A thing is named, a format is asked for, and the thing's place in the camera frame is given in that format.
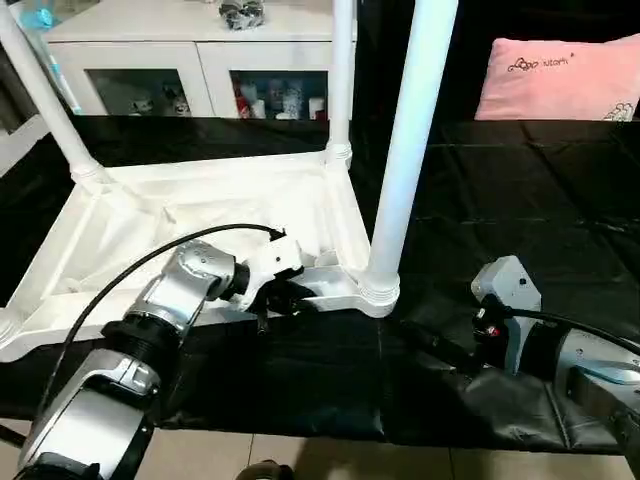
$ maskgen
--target black fabric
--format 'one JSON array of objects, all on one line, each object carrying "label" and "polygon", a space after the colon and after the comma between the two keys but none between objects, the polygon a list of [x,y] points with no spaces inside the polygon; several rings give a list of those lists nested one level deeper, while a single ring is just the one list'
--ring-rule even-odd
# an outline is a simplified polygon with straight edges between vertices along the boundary
[{"label": "black fabric", "polygon": [[[107,166],[320,150],[326,125],[219,119],[79,118]],[[612,437],[551,385],[488,369],[470,378],[408,347],[418,322],[471,351],[482,265],[517,254],[545,310],[640,340],[640,125],[478,122],[436,127],[393,314],[305,314],[199,327],[164,391],[165,428],[387,440],[399,444],[616,452]],[[351,178],[371,232],[387,126],[354,124]],[[24,273],[71,189],[50,137],[0,179],[2,298]],[[93,345],[74,344],[65,375]],[[33,414],[56,347],[0,365],[0,416]]]}]

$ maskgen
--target white pole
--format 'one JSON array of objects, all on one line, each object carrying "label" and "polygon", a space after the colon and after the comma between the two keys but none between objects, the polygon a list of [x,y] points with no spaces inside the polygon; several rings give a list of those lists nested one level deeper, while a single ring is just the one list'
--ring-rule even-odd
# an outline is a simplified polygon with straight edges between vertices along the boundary
[{"label": "white pole", "polygon": [[93,159],[73,127],[5,0],[0,0],[0,42],[67,158],[72,177],[81,183],[90,177],[93,177],[91,180],[96,180],[96,176],[104,178],[104,169]]},{"label": "white pole", "polygon": [[398,266],[458,9],[457,0],[416,0],[387,167],[362,294],[399,295]]},{"label": "white pole", "polygon": [[354,0],[333,0],[333,62],[329,74],[329,153],[328,163],[341,161],[349,166],[349,114],[353,82]]}]

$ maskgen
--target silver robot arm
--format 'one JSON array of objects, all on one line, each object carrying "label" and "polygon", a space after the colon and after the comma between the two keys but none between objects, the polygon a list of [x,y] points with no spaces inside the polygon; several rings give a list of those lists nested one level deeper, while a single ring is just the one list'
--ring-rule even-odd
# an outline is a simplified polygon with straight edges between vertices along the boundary
[{"label": "silver robot arm", "polygon": [[[485,265],[473,280],[471,290],[482,305],[474,319],[476,339],[481,346],[498,353],[488,363],[514,375],[523,371],[553,382],[559,394],[607,427],[632,472],[640,478],[637,345],[610,334],[605,339],[568,323],[545,321],[545,317],[554,316],[540,312],[542,297],[514,256]],[[504,318],[501,312],[508,311],[504,307],[529,310],[537,318]]]},{"label": "silver robot arm", "polygon": [[[260,271],[250,271],[256,265]],[[87,356],[36,420],[17,478],[133,478],[153,432],[152,402],[205,301],[223,298],[247,308],[245,295],[254,298],[276,275],[301,269],[298,246],[288,237],[245,264],[201,241],[178,247],[122,321],[104,327],[107,347]]]}]

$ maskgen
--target floor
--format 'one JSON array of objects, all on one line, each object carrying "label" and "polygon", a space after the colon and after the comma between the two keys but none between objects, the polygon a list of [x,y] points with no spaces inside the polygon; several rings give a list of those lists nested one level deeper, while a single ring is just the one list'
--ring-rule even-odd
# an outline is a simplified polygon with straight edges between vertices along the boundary
[{"label": "floor", "polygon": [[[28,422],[3,420],[26,433]],[[15,473],[18,451],[0,444],[0,479]],[[632,480],[622,457],[552,455],[238,433],[158,430],[138,480],[233,480],[249,463],[273,459],[301,480]]]}]

